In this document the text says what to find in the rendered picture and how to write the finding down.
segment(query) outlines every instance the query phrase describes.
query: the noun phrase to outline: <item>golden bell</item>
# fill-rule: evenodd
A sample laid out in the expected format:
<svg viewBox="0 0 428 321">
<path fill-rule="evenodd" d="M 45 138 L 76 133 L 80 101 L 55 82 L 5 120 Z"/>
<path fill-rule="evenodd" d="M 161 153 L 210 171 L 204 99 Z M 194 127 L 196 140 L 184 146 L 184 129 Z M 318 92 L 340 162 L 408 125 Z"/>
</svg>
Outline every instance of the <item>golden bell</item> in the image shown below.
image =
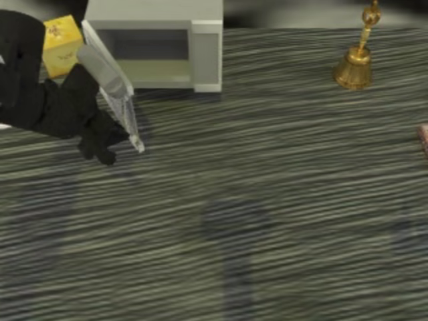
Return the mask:
<svg viewBox="0 0 428 321">
<path fill-rule="evenodd" d="M 333 70 L 334 79 L 348 89 L 363 89 L 372 82 L 370 50 L 363 48 L 358 53 L 358 46 L 352 46 L 342 61 Z"/>
<path fill-rule="evenodd" d="M 371 54 L 365 45 L 372 26 L 379 22 L 381 11 L 378 1 L 372 0 L 372 5 L 364 9 L 362 20 L 364 28 L 359 45 L 352 46 L 340 63 L 333 69 L 333 78 L 342 87 L 348 89 L 363 89 L 372 82 Z"/>
</svg>

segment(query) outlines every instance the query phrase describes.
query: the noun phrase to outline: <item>dark wood surface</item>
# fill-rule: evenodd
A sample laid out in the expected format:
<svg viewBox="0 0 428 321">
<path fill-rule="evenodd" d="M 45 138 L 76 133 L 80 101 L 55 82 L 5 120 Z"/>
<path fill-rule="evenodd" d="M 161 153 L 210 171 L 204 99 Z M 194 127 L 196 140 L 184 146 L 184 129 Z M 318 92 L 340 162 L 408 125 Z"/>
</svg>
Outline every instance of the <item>dark wood surface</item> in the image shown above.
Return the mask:
<svg viewBox="0 0 428 321">
<path fill-rule="evenodd" d="M 0 320 L 428 318 L 428 32 L 227 30 L 221 97 L 148 90 L 148 152 L 0 132 Z"/>
</svg>

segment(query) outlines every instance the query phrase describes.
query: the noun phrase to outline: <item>bell body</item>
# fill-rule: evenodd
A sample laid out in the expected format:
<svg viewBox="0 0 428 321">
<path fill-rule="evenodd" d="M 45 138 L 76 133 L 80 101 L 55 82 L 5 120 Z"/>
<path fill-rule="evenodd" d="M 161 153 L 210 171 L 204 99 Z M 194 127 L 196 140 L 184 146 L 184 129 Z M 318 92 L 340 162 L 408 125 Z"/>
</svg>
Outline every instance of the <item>bell body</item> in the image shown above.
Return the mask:
<svg viewBox="0 0 428 321">
<path fill-rule="evenodd" d="M 370 50 L 364 47 L 358 52 L 358 46 L 352 46 L 340 63 L 333 69 L 333 77 L 342 87 L 363 89 L 372 82 Z"/>
</svg>

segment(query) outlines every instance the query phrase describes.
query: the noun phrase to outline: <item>brass bell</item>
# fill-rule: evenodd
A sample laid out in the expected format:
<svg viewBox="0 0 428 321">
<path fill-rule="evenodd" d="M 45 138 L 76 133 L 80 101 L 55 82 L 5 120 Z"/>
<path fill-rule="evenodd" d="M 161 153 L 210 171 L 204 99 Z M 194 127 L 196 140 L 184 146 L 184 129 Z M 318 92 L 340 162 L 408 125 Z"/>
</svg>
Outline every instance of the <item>brass bell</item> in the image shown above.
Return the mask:
<svg viewBox="0 0 428 321">
<path fill-rule="evenodd" d="M 360 44 L 352 46 L 340 63 L 333 69 L 333 78 L 341 86 L 348 89 L 363 89 L 372 82 L 371 54 L 366 47 L 367 39 L 372 26 L 379 22 L 381 11 L 377 0 L 364 9 L 362 20 L 364 28 L 361 33 Z"/>
</svg>

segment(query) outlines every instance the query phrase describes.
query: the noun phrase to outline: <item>yellow cube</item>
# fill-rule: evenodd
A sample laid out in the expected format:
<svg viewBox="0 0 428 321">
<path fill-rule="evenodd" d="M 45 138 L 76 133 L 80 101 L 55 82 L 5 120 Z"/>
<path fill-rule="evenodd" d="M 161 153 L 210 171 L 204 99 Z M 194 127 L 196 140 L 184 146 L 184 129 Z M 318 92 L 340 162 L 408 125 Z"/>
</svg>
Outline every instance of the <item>yellow cube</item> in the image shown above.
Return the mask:
<svg viewBox="0 0 428 321">
<path fill-rule="evenodd" d="M 46 35 L 43 46 L 43 62 L 49 77 L 68 74 L 78 62 L 76 53 L 84 44 L 79 27 L 73 16 L 45 22 Z"/>
</svg>

